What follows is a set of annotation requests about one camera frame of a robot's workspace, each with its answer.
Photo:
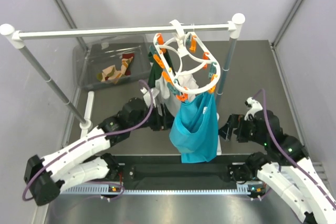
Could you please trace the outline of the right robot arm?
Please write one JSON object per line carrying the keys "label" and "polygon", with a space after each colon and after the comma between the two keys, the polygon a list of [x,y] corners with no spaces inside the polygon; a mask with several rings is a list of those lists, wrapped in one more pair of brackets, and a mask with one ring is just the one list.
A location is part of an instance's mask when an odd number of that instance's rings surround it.
{"label": "right robot arm", "polygon": [[292,210],[301,223],[335,223],[335,199],[317,174],[305,146],[283,132],[272,111],[231,114],[219,135],[254,142],[265,151],[248,156],[241,181],[260,180]]}

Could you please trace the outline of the blue cloth garment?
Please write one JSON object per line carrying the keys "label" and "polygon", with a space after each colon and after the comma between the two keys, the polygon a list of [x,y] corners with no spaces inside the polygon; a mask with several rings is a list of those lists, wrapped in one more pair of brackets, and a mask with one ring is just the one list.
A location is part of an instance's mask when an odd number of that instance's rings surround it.
{"label": "blue cloth garment", "polygon": [[218,119],[215,97],[204,92],[182,103],[169,138],[181,154],[181,162],[210,162],[217,156]]}

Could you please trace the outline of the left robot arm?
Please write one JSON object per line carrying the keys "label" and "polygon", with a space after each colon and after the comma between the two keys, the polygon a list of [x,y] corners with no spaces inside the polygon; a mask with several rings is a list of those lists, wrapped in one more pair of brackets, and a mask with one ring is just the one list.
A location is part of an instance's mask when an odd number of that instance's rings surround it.
{"label": "left robot arm", "polygon": [[44,157],[30,157],[24,173],[23,201],[33,200],[37,206],[44,206],[70,187],[96,179],[116,179],[118,163],[111,155],[97,153],[128,139],[137,129],[168,130],[173,120],[173,113],[164,103],[153,105],[143,98],[130,99],[117,114],[104,119],[79,140]]}

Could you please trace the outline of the striped sock red cuff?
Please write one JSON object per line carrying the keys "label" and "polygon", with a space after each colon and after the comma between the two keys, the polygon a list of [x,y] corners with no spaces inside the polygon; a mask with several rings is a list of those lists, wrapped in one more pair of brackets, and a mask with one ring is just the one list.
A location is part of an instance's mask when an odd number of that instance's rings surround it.
{"label": "striped sock red cuff", "polygon": [[122,62],[121,62],[121,76],[129,76],[130,75],[130,70],[128,69],[135,54],[130,53],[130,54],[123,54],[122,55]]}

